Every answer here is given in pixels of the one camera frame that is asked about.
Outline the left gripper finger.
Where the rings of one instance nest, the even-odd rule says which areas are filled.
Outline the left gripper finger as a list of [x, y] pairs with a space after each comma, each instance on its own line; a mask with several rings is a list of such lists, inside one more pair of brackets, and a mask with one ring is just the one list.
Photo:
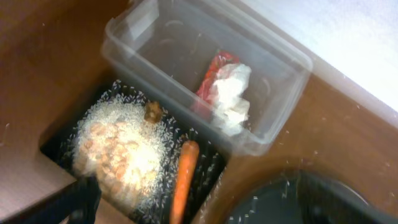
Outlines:
[[68, 223], [93, 224], [101, 198], [101, 190], [95, 177], [84, 177], [53, 197], [40, 202], [24, 212], [19, 223]]

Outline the rice and nuts pile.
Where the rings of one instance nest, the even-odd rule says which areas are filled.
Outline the rice and nuts pile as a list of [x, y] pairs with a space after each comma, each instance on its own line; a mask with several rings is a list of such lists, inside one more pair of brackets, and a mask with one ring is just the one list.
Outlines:
[[[101, 191], [129, 208], [144, 208], [154, 197], [170, 139], [162, 120], [144, 119], [145, 107], [117, 98], [95, 105], [78, 125], [73, 170], [80, 177], [96, 177]], [[164, 117], [168, 111], [160, 107]]]

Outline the brown food lump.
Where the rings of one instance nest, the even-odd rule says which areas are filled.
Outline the brown food lump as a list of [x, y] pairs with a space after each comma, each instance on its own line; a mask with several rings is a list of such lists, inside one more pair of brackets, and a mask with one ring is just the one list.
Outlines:
[[158, 123], [163, 116], [162, 108], [157, 101], [146, 103], [146, 113], [144, 115], [144, 119], [150, 123]]

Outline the orange carrot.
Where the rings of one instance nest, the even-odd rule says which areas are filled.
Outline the orange carrot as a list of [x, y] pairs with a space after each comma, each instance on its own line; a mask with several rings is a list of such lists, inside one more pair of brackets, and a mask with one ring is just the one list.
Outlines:
[[178, 162], [178, 174], [174, 197], [170, 208], [170, 224], [181, 224], [189, 195], [190, 184], [195, 173], [199, 155], [199, 145], [195, 141], [185, 141], [182, 145]]

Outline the red snack wrapper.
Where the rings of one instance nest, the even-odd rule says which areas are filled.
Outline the red snack wrapper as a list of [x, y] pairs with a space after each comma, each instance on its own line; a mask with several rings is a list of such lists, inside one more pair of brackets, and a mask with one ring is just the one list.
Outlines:
[[196, 112], [201, 118], [209, 120], [212, 115], [212, 109], [219, 100], [220, 93], [215, 85], [215, 81], [219, 80], [217, 76], [219, 70], [225, 65], [236, 63], [239, 63], [237, 56], [224, 50], [216, 52], [199, 89], [195, 93], [198, 98], [191, 106], [191, 110]]

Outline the white napkin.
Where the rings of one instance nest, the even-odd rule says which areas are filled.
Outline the white napkin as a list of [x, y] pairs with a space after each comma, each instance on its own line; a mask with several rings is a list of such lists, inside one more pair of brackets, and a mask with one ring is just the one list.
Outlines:
[[212, 102], [214, 117], [211, 124], [227, 136], [242, 132], [248, 119], [250, 102], [243, 98], [248, 88], [251, 68], [243, 63], [221, 67], [210, 88], [208, 99]]

